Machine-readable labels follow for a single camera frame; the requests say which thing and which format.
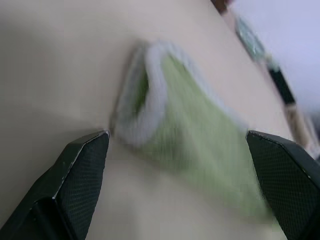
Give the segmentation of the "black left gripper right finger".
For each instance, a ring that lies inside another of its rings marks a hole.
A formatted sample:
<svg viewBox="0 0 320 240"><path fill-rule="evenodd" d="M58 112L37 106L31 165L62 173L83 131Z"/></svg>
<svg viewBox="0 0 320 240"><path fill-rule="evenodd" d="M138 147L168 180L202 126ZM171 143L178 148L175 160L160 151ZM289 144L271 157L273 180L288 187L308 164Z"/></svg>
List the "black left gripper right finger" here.
<svg viewBox="0 0 320 240"><path fill-rule="evenodd" d="M320 240L320 163L277 135L250 130L246 141L262 195L287 240Z"/></svg>

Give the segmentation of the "green towel with white border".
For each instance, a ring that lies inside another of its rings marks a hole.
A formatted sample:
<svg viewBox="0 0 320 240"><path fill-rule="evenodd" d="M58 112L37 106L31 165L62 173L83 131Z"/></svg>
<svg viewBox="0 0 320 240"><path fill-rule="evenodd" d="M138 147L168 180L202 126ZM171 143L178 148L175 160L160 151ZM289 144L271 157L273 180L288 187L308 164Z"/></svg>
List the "green towel with white border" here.
<svg viewBox="0 0 320 240"><path fill-rule="evenodd" d="M124 144L245 218L272 220L247 143L248 127L168 41L140 42L111 128Z"/></svg>

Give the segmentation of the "green and black blurred object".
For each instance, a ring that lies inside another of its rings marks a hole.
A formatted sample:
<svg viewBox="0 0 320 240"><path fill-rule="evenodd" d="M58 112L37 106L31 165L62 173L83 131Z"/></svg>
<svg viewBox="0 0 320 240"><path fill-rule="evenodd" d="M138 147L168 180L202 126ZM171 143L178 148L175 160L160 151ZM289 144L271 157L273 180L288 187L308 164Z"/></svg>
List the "green and black blurred object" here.
<svg viewBox="0 0 320 240"><path fill-rule="evenodd" d="M297 105L279 64L267 53L253 30L239 16L234 20L234 30L250 58L262 71L262 75L271 82L279 96L293 139L304 147L313 158L318 158L320 156L320 140L316 135L313 123Z"/></svg>

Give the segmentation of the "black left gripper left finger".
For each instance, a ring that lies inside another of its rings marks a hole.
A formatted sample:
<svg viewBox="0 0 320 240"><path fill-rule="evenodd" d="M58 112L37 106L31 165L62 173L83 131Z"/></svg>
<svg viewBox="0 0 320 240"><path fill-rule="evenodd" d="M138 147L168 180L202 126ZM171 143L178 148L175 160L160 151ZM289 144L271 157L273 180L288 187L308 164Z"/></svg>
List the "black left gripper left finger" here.
<svg viewBox="0 0 320 240"><path fill-rule="evenodd" d="M109 143L107 130L68 143L0 228L0 240L85 240Z"/></svg>

